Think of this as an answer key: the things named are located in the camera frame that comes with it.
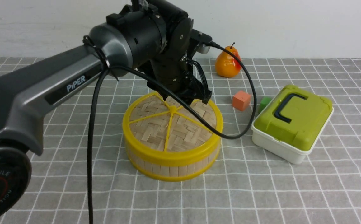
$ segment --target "orange block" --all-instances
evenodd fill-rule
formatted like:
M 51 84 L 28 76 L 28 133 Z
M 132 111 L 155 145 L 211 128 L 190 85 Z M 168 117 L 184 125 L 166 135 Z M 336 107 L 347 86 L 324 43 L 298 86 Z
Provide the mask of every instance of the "orange block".
M 240 111 L 244 111 L 247 106 L 250 104 L 251 95 L 244 92 L 239 91 L 233 96 L 232 106 Z

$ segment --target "bamboo steamer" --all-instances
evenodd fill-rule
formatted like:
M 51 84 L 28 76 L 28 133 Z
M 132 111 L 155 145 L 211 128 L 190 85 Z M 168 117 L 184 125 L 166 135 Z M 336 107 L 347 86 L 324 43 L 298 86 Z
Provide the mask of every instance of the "bamboo steamer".
M 219 132 L 223 119 L 219 108 L 195 100 L 190 105 Z M 132 165 L 148 177 L 182 181 L 196 177 L 215 162 L 220 137 L 209 131 L 189 111 L 168 97 L 153 92 L 137 99 L 125 112 L 122 128 Z

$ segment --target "toy block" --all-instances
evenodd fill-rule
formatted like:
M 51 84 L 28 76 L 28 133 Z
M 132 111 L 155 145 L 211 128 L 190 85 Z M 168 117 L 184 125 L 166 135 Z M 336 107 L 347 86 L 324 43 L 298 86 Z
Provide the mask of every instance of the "toy block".
M 259 103 L 259 110 L 258 113 L 261 113 L 263 109 L 269 104 L 269 102 L 272 100 L 269 96 L 264 96 L 262 100 Z
M 240 111 L 244 111 L 247 108 L 247 106 L 250 104 L 250 101 L 251 101 L 250 94 L 243 91 L 239 91 L 233 96 L 232 106 Z

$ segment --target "black robotic arm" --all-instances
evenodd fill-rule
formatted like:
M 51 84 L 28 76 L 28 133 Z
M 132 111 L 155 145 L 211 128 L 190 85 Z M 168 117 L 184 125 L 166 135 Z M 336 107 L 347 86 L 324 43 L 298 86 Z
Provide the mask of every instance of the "black robotic arm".
M 190 104 L 211 91 L 193 75 L 190 59 L 207 53 L 211 37 L 193 29 L 188 14 L 165 0 L 126 5 L 90 31 L 83 44 L 0 77 L 0 215 L 22 196 L 31 178 L 25 153 L 43 153 L 46 114 L 113 65 L 138 69 Z M 111 75 L 127 74 L 114 69 Z M 148 87 L 164 98 L 152 82 Z

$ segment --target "white wall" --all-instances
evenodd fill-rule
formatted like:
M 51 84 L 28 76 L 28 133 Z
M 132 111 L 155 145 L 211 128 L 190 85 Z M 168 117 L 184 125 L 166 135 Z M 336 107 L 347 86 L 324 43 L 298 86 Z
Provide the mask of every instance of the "white wall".
M 169 0 L 242 57 L 361 57 L 361 0 Z M 0 0 L 0 57 L 48 57 L 127 0 Z M 218 51 L 199 57 L 215 58 Z

